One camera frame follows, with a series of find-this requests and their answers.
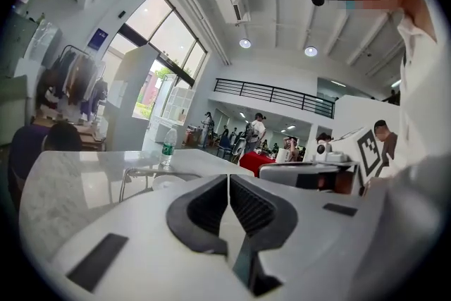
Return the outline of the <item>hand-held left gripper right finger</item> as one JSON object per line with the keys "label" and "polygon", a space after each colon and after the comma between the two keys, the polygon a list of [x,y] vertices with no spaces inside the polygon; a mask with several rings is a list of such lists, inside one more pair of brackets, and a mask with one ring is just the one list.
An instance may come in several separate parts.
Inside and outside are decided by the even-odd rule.
{"label": "hand-held left gripper right finger", "polygon": [[335,299],[338,273],[324,259],[361,204],[355,196],[231,175],[233,273],[258,300]]}

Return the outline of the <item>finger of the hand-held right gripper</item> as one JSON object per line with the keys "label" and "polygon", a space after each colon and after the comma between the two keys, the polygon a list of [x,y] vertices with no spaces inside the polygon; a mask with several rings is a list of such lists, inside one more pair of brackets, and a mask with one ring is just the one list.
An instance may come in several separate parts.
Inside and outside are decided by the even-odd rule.
{"label": "finger of the hand-held right gripper", "polygon": [[339,168],[313,163],[266,164],[259,168],[259,178],[280,185],[305,190],[333,190]]}

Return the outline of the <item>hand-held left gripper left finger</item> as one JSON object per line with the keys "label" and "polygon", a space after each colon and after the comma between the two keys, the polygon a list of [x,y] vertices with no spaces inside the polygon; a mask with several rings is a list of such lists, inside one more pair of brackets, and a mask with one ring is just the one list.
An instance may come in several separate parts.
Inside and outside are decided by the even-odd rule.
{"label": "hand-held left gripper left finger", "polygon": [[173,200],[212,181],[199,178],[134,196],[86,226],[54,255],[63,275],[109,233],[128,238],[93,292],[64,278],[72,300],[84,301],[244,301],[244,286],[223,255],[191,251],[169,230],[166,211]]}

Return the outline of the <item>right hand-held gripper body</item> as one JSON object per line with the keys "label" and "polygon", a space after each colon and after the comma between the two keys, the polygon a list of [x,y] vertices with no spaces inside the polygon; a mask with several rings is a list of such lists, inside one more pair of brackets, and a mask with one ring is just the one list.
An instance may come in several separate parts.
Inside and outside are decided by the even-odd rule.
{"label": "right hand-held gripper body", "polygon": [[340,170],[352,174],[350,195],[362,195],[366,184],[376,176],[381,167],[381,152],[376,137],[370,128],[357,128],[331,140],[332,152],[327,161],[319,164],[337,166]]}

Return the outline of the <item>white round plate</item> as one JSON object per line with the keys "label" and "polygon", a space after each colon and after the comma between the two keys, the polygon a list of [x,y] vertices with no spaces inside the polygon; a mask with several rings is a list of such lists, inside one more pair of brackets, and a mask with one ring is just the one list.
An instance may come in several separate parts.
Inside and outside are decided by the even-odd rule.
{"label": "white round plate", "polygon": [[172,174],[162,174],[156,176],[152,183],[152,190],[163,190],[166,188],[173,187],[174,185],[184,184],[185,180],[182,178],[172,175]]}

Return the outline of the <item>red-clothed table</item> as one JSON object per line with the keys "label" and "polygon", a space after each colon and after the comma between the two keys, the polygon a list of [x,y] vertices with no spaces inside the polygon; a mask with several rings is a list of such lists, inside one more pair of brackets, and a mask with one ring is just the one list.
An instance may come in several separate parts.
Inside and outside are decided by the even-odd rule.
{"label": "red-clothed table", "polygon": [[249,152],[244,154],[239,160],[239,166],[251,171],[255,177],[259,177],[259,168],[264,164],[275,163],[276,160],[266,155]]}

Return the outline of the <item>blue chair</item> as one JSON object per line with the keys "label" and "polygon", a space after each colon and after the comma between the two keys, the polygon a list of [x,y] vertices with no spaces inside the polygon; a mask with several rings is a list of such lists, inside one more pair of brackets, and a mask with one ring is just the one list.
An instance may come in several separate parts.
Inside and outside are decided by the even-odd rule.
{"label": "blue chair", "polygon": [[232,152],[233,148],[231,146],[229,137],[227,135],[223,135],[220,138],[216,156],[221,156],[224,159],[226,156],[230,156]]}

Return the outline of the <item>transparent grey tray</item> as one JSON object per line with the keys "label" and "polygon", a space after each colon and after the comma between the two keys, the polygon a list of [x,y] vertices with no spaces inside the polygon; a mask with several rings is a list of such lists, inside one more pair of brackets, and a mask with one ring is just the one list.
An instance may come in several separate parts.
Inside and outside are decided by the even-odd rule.
{"label": "transparent grey tray", "polygon": [[[118,202],[121,203],[126,199],[134,197],[135,195],[140,195],[147,192],[154,192],[152,190],[152,183],[156,176],[162,174],[172,174],[178,176],[185,180],[185,182],[190,180],[195,180],[199,178],[199,175],[188,172],[177,172],[168,171],[165,169],[153,169],[153,168],[127,168],[123,174],[121,181],[121,188],[119,191]],[[135,179],[144,183],[136,192],[131,195],[125,196],[125,189],[127,184],[135,183]]]}

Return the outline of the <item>black balcony railing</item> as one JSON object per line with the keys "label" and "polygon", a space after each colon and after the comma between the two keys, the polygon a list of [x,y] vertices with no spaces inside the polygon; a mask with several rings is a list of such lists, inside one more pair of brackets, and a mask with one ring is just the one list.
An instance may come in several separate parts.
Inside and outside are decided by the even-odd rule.
{"label": "black balcony railing", "polygon": [[335,102],[281,87],[255,82],[217,78],[214,91],[239,97],[258,99],[274,104],[281,104],[295,109],[316,113],[334,119]]}

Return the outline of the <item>person's white shirt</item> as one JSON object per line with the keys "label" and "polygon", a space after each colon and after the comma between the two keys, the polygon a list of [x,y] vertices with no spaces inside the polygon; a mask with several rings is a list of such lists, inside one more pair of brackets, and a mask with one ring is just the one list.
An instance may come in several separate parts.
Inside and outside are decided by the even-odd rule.
{"label": "person's white shirt", "polygon": [[401,170],[430,156],[451,152],[449,31],[432,12],[436,39],[405,16],[398,31],[405,43],[400,75],[400,127],[392,165]]}

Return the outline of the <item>clear plastic water bottle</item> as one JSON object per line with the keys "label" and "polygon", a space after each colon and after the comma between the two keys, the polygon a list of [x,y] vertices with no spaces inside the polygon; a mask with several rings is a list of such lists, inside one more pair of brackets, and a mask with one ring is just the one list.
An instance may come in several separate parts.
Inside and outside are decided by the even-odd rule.
{"label": "clear plastic water bottle", "polygon": [[160,164],[163,166],[169,166],[171,163],[171,159],[173,156],[173,152],[177,143],[177,130],[174,128],[171,128],[163,141],[163,146],[161,149],[161,156],[160,156]]}

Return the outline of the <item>white grid shelf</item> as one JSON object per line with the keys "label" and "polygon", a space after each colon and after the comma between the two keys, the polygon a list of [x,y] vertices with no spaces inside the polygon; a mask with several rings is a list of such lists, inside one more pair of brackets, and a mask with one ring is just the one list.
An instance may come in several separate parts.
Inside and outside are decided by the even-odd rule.
{"label": "white grid shelf", "polygon": [[190,110],[195,91],[187,82],[176,78],[171,85],[161,117],[170,122],[183,125]]}

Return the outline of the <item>white partition cabinet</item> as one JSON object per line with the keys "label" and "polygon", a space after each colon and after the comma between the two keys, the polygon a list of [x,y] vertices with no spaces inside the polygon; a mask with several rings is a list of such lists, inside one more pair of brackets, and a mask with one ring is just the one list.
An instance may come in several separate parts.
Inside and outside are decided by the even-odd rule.
{"label": "white partition cabinet", "polygon": [[129,51],[123,57],[109,88],[104,109],[104,119],[108,123],[107,151],[142,149],[149,121],[145,118],[135,118],[133,112],[142,86],[158,55],[155,48],[144,45]]}

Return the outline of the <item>white ceiling air conditioner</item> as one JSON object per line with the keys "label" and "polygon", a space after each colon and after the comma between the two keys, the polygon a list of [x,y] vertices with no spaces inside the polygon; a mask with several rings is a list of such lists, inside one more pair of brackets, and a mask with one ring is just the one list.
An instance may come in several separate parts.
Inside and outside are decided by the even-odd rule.
{"label": "white ceiling air conditioner", "polygon": [[237,25],[251,21],[248,0],[215,0],[225,23]]}

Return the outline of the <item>clothes rack with garments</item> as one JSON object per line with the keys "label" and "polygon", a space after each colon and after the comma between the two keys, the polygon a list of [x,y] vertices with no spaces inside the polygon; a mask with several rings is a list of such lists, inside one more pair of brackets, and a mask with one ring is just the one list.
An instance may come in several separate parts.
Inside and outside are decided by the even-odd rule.
{"label": "clothes rack with garments", "polygon": [[91,121],[98,104],[108,94],[102,75],[105,63],[95,62],[86,51],[66,46],[36,86],[36,117],[73,123]]}

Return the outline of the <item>large glazed entrance window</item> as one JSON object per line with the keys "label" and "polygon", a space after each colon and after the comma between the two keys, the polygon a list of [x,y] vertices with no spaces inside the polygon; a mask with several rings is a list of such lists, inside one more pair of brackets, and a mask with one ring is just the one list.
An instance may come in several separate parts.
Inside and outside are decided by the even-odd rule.
{"label": "large glazed entrance window", "polygon": [[143,45],[159,54],[144,66],[147,75],[132,101],[132,117],[149,120],[154,109],[161,113],[173,87],[192,88],[207,51],[169,0],[146,0],[121,26],[102,59],[110,96],[123,57]]}

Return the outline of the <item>blue wall poster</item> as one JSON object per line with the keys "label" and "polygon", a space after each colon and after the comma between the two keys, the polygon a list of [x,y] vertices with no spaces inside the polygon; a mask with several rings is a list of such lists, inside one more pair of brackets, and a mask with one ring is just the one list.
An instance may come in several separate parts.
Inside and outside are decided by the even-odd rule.
{"label": "blue wall poster", "polygon": [[92,35],[91,39],[89,40],[87,47],[95,51],[99,51],[108,35],[109,34],[107,32],[98,28]]}

